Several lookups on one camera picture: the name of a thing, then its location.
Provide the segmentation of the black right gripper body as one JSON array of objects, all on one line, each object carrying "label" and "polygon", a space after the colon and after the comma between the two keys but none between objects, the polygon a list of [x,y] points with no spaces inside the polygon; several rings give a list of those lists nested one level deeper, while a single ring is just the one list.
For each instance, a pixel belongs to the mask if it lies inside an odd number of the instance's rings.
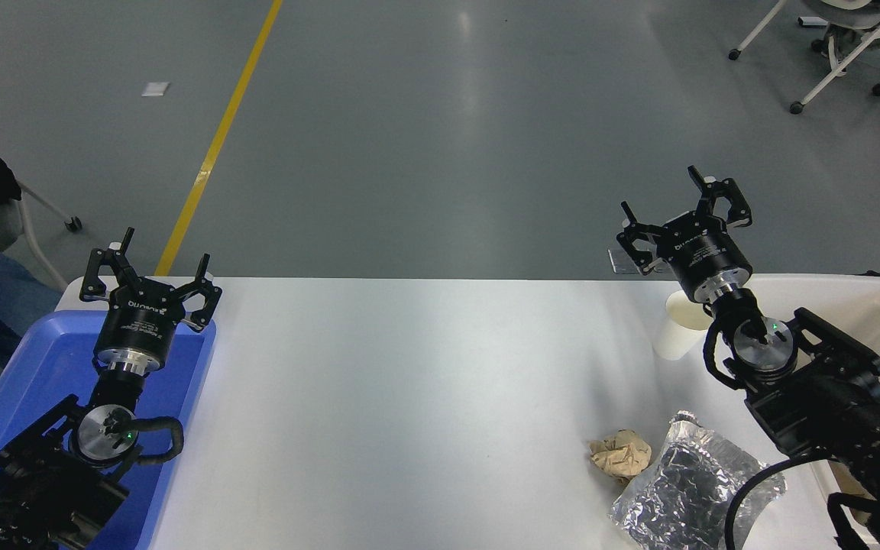
[{"label": "black right gripper body", "polygon": [[753,275],[720,217],[689,212],[662,228],[660,258],[687,296],[719,297],[745,286]]}]

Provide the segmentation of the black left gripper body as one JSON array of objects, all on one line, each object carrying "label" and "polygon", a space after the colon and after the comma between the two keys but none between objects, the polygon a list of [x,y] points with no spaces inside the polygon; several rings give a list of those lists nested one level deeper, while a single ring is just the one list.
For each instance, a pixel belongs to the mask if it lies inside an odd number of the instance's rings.
[{"label": "black left gripper body", "polygon": [[95,343],[95,362],[109,365],[123,352],[146,355],[147,365],[163,366],[184,315],[174,286],[142,279],[140,291],[122,284],[109,297],[107,317]]}]

